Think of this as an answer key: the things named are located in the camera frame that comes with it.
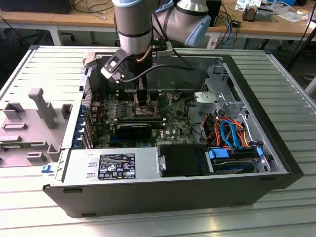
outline green circuit board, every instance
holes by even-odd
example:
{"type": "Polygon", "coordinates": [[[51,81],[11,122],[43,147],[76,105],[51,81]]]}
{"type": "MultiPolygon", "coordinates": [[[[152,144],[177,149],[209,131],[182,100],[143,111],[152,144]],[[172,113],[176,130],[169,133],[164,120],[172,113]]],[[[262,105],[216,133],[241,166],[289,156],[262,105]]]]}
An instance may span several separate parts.
{"type": "Polygon", "coordinates": [[[192,131],[189,129],[185,111],[187,98],[181,98],[175,93],[164,94],[159,97],[153,94],[151,97],[158,99],[158,109],[161,113],[157,115],[142,114],[137,119],[151,119],[153,125],[152,135],[147,139],[127,139],[116,137],[116,126],[118,122],[133,121],[133,101],[131,95],[117,94],[107,95],[106,98],[95,106],[92,106],[93,126],[96,132],[94,148],[135,148],[156,147],[159,143],[193,143],[192,131]]]}

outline computer case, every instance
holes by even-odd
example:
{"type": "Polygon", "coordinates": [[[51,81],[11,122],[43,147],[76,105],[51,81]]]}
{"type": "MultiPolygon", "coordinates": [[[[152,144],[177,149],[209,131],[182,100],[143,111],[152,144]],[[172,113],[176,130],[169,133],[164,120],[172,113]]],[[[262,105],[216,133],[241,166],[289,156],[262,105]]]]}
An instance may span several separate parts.
{"type": "Polygon", "coordinates": [[[76,0],[0,0],[1,11],[32,11],[68,14],[76,0]]]}
{"type": "Polygon", "coordinates": [[[211,17],[210,27],[215,27],[218,18],[219,9],[221,8],[222,0],[208,0],[206,5],[208,7],[208,15],[211,17]]]}

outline blue cable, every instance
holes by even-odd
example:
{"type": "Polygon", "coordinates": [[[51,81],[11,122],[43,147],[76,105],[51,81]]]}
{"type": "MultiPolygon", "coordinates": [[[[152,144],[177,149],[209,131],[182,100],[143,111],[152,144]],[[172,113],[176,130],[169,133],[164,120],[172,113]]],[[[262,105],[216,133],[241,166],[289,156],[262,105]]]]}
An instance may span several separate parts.
{"type": "Polygon", "coordinates": [[[222,121],[222,124],[221,124],[221,136],[222,136],[223,141],[229,146],[230,149],[233,149],[232,144],[226,139],[225,134],[224,134],[224,127],[225,127],[226,123],[228,123],[228,125],[231,127],[233,141],[234,141],[235,146],[239,150],[242,150],[242,146],[241,146],[241,144],[240,144],[240,142],[239,142],[239,140],[237,139],[237,136],[236,136],[236,131],[235,131],[234,125],[232,124],[232,122],[227,121],[227,120],[226,121],[222,121]]]}
{"type": "Polygon", "coordinates": [[[231,25],[229,24],[229,21],[225,17],[222,17],[222,18],[226,21],[226,23],[228,25],[228,29],[229,29],[228,40],[226,42],[226,46],[224,47],[224,49],[225,49],[225,48],[227,48],[227,46],[229,45],[229,41],[231,40],[232,28],[231,28],[231,25]]]}

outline robotic arm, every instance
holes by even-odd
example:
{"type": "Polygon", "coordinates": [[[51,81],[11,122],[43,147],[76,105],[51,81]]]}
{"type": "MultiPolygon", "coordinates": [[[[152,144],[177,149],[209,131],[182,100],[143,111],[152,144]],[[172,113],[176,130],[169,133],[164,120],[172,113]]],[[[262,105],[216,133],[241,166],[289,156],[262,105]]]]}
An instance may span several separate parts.
{"type": "Polygon", "coordinates": [[[112,82],[135,82],[136,103],[146,105],[146,73],[153,66],[152,50],[166,50],[166,46],[154,39],[164,36],[164,40],[176,40],[186,45],[196,46],[203,39],[210,17],[207,15],[206,0],[180,0],[176,6],[173,0],[112,0],[115,9],[119,49],[104,65],[101,73],[112,82]],[[119,66],[133,73],[134,78],[125,80],[119,66]]]}

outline black label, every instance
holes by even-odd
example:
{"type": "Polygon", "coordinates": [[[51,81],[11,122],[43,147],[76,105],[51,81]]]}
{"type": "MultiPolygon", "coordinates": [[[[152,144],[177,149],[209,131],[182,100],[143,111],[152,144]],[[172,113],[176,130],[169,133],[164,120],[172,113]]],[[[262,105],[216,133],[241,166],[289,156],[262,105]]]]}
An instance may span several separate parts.
{"type": "Polygon", "coordinates": [[[135,154],[112,154],[100,156],[99,180],[135,178],[135,154]]]}

